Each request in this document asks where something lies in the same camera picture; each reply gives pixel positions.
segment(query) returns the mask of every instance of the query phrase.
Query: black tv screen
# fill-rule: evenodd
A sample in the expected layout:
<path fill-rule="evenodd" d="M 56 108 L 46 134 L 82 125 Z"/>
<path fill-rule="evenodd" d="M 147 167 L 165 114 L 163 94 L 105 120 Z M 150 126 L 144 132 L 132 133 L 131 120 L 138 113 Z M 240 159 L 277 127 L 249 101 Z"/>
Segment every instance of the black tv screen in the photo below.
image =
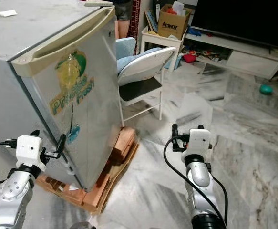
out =
<path fill-rule="evenodd" d="M 278 0 L 198 0 L 191 27 L 278 46 Z"/>

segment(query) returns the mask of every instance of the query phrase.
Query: chair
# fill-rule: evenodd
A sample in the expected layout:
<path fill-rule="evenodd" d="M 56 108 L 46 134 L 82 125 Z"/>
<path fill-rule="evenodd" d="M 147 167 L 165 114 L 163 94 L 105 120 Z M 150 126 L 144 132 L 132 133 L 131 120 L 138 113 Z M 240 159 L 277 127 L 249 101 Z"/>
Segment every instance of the chair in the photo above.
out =
<path fill-rule="evenodd" d="M 164 66 L 170 61 L 175 47 L 155 48 L 140 55 L 124 57 L 118 60 L 118 85 L 120 94 L 120 113 L 122 125 L 133 117 L 136 117 L 156 106 L 159 106 L 159 120 L 162 119 L 162 83 Z M 160 82 L 154 76 L 161 70 Z M 122 105 L 129 106 L 149 97 L 152 94 L 160 94 L 158 104 L 149 107 L 128 118 L 123 118 Z"/>

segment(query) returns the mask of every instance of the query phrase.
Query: fridge handle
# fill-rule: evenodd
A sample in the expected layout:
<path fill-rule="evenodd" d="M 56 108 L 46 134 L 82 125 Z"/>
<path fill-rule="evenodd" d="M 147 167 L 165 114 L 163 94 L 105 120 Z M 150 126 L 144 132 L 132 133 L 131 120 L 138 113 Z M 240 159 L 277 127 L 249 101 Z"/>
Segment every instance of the fridge handle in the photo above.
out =
<path fill-rule="evenodd" d="M 114 15 L 114 6 L 103 7 L 86 19 L 75 23 L 43 44 L 13 60 L 11 63 L 17 75 L 33 77 L 52 62 L 70 54 L 79 43 L 95 34 Z"/>

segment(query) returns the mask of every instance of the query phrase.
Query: mini fridge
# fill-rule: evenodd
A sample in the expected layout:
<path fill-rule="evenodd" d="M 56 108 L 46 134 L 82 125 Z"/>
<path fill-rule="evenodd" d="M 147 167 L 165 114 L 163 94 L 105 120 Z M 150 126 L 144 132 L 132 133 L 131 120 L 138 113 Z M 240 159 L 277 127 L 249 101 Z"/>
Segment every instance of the mini fridge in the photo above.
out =
<path fill-rule="evenodd" d="M 114 6 L 0 1 L 5 10 L 17 15 L 0 17 L 0 142 L 40 130 L 53 151 L 66 134 L 45 174 L 89 191 L 121 128 Z"/>

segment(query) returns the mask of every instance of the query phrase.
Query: wooden pallet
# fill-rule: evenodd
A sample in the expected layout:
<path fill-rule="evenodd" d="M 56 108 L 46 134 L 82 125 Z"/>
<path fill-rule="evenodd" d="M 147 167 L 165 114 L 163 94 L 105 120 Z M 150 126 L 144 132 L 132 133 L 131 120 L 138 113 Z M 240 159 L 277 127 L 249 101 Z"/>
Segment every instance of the wooden pallet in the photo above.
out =
<path fill-rule="evenodd" d="M 85 192 L 81 188 L 73 190 L 70 185 L 46 175 L 40 175 L 36 183 L 44 190 L 89 211 L 91 214 L 100 214 L 115 184 L 121 179 L 132 161 L 138 146 L 139 144 L 135 142 L 134 130 L 124 127 L 105 168 L 90 192 Z"/>

